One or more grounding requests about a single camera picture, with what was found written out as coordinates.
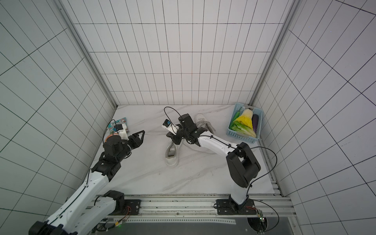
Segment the white sneaker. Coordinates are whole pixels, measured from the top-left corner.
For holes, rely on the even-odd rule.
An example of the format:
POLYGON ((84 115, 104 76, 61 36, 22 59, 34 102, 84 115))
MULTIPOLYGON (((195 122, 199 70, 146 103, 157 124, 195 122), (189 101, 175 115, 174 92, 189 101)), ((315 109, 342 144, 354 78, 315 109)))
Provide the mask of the white sneaker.
POLYGON ((215 133, 215 128, 203 114, 196 115, 195 124, 198 128, 203 127, 207 129, 209 132, 211 132, 212 134, 215 133))
MULTIPOLYGON (((187 149, 198 152, 198 153, 205 153, 205 154, 210 154, 213 155, 213 152, 208 152, 208 151, 200 151, 198 149, 190 147, 187 141, 182 142, 183 146, 185 146, 187 149)), ((170 141, 167 145, 167 148, 165 150, 164 154, 164 159, 165 163, 169 167, 175 167, 179 163, 179 153, 180 153, 180 145, 175 144, 173 141, 170 141)))

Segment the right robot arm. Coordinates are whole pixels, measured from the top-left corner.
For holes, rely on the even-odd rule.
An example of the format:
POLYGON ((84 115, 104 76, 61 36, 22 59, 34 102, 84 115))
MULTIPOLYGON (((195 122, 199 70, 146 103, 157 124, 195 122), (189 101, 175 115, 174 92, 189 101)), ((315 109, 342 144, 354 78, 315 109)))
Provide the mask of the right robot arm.
POLYGON ((174 125, 169 119, 163 123, 163 128, 168 130, 173 143, 179 145, 182 140, 187 143, 204 147, 225 157, 230 176, 234 182, 230 193, 230 202, 237 206, 244 206, 248 200, 248 187, 261 170, 261 166, 253 151, 247 143, 234 144, 215 136, 209 129, 197 126, 189 114, 178 118, 179 124, 174 125))

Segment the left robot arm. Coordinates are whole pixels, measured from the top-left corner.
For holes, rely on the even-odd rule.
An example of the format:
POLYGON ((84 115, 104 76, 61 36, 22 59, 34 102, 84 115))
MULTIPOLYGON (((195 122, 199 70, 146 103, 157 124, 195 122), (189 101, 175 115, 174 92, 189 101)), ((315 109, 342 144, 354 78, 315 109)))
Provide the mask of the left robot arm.
POLYGON ((126 200, 124 193, 110 190, 99 192, 114 178, 122 160, 144 142, 145 131, 127 139, 111 135, 103 144, 99 161, 89 170, 87 178, 77 191, 46 221, 35 222, 30 235, 87 235, 109 215, 126 219, 137 215, 140 200, 126 200))

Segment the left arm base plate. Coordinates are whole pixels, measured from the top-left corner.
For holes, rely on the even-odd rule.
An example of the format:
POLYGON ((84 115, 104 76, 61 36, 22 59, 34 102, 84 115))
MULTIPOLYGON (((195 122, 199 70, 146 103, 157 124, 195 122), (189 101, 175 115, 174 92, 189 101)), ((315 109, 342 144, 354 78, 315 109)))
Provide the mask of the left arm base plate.
POLYGON ((138 215, 141 208, 141 200, 139 199, 121 199, 116 205, 116 215, 138 215))

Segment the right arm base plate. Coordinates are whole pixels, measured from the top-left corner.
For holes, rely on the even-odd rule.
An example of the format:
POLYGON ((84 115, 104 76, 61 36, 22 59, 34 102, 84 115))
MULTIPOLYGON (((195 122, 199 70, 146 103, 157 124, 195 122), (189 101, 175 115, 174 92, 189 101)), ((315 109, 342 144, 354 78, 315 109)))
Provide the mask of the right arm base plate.
POLYGON ((256 215, 254 201, 246 199, 242 204, 238 205, 231 198, 218 199, 213 206, 217 210, 218 215, 256 215))

